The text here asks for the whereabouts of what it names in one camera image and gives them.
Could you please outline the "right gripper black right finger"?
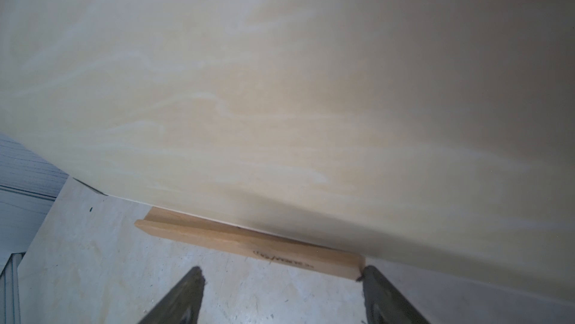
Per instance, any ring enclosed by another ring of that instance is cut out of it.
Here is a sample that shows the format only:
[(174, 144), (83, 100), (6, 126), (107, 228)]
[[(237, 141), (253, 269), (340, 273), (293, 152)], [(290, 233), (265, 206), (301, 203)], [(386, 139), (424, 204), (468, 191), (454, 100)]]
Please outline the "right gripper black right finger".
[(368, 324), (429, 324), (430, 322), (374, 266), (366, 266), (362, 283)]

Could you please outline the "wooden board black corners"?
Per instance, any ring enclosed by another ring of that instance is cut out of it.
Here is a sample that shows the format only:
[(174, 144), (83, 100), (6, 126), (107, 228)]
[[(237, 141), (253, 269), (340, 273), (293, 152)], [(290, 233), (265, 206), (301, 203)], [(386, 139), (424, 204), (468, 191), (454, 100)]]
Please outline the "wooden board black corners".
[(574, 301), (574, 0), (1, 0), (1, 131), (107, 195)]

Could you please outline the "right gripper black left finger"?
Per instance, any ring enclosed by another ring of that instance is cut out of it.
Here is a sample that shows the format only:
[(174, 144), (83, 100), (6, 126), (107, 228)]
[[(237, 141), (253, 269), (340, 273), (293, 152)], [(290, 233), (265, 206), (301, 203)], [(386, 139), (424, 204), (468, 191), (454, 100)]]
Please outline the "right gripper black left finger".
[(147, 313), (139, 324), (197, 324), (206, 280), (200, 267), (193, 267)]

